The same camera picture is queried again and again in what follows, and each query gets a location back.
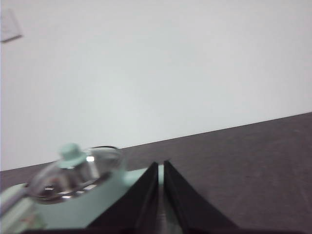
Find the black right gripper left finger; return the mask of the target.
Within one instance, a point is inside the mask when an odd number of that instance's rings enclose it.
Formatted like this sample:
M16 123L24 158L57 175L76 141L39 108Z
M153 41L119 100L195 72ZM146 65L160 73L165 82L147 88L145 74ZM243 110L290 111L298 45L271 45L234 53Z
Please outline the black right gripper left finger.
M153 162L130 189L88 225L89 229L142 229L155 215L158 202L158 164Z

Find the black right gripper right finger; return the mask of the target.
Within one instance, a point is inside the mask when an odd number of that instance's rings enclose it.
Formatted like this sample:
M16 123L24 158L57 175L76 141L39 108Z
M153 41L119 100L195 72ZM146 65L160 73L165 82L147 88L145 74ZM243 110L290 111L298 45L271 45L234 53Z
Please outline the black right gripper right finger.
M164 190L183 231L231 231L239 227L205 200L172 165L164 162Z

